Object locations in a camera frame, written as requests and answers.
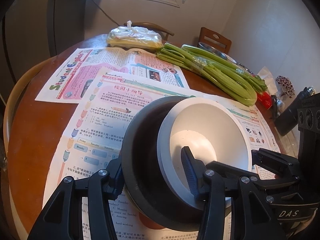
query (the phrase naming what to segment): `red package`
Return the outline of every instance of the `red package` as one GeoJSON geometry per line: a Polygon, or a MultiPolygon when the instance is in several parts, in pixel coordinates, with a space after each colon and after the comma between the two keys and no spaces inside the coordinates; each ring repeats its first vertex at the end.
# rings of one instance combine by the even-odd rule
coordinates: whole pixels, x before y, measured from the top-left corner
{"type": "Polygon", "coordinates": [[[266,109],[269,109],[272,106],[271,96],[267,92],[263,92],[262,95],[257,93],[257,99],[266,109]]]}

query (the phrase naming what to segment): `metal screw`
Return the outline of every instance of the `metal screw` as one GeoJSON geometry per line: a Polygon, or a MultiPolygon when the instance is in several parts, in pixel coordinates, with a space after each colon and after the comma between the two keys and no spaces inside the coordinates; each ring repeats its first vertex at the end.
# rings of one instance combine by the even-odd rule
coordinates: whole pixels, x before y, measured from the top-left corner
{"type": "Polygon", "coordinates": [[[104,175],[106,175],[108,172],[106,171],[106,170],[100,170],[100,171],[98,171],[98,174],[100,175],[100,176],[104,176],[104,175]]]}
{"type": "Polygon", "coordinates": [[[64,183],[69,183],[69,182],[71,182],[72,181],[72,177],[65,177],[64,179],[63,179],[63,182],[64,183]]]}
{"type": "Polygon", "coordinates": [[[208,175],[208,176],[213,176],[214,175],[214,171],[213,170],[206,170],[204,173],[206,175],[208,175]]]}
{"type": "Polygon", "coordinates": [[[273,196],[267,196],[266,201],[272,203],[273,201],[275,201],[275,199],[273,198],[273,196]]]}
{"type": "Polygon", "coordinates": [[[241,181],[242,181],[243,183],[249,183],[249,182],[250,182],[250,180],[249,180],[248,177],[242,177],[242,178],[241,178],[241,181]]]}

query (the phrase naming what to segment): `round table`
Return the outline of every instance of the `round table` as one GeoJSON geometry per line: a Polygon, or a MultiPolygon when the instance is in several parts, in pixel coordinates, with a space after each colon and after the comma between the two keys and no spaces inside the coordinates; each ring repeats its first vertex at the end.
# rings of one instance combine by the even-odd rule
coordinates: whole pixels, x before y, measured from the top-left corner
{"type": "MultiPolygon", "coordinates": [[[[20,101],[10,135],[8,173],[12,200],[27,233],[30,232],[42,209],[44,186],[51,160],[77,106],[40,102],[34,99],[54,71],[75,49],[106,46],[106,37],[107,35],[103,34],[82,41],[57,55],[32,79],[20,101]]],[[[182,71],[191,89],[230,98],[202,77],[185,69],[182,71]]],[[[275,135],[281,152],[284,152],[271,119],[271,112],[259,102],[256,105],[275,135]]]]}

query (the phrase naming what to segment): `plastic bag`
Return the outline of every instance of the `plastic bag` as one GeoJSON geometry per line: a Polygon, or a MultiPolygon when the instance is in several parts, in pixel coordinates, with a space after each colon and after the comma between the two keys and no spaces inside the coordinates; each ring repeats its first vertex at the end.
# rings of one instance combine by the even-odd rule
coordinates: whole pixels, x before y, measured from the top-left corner
{"type": "Polygon", "coordinates": [[[131,27],[131,21],[127,22],[127,27],[120,26],[110,31],[107,43],[110,46],[125,48],[159,49],[163,47],[161,36],[149,31],[147,28],[131,27]]]}

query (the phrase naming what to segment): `newspaper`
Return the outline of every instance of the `newspaper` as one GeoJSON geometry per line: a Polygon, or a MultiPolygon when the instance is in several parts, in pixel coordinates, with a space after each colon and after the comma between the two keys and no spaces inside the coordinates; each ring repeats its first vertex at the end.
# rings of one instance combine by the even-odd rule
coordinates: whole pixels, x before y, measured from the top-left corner
{"type": "MultiPolygon", "coordinates": [[[[246,130],[248,138],[253,138],[250,140],[251,149],[264,147],[278,150],[270,128],[256,106],[246,107],[230,99],[103,68],[62,134],[50,165],[43,204],[65,176],[81,179],[106,168],[110,160],[118,157],[125,131],[135,114],[151,101],[167,96],[196,96],[215,100],[229,109],[246,130]]],[[[197,232],[177,232],[167,228],[153,230],[145,227],[125,191],[116,201],[109,203],[118,239],[189,240],[197,236],[197,232]]],[[[228,240],[231,215],[226,217],[225,223],[224,240],[228,240]]],[[[85,239],[90,239],[89,227],[87,199],[83,198],[85,239]]]]}
{"type": "Polygon", "coordinates": [[[37,101],[79,103],[102,67],[189,88],[181,69],[142,49],[90,48],[76,51],[46,82],[37,101]]]}

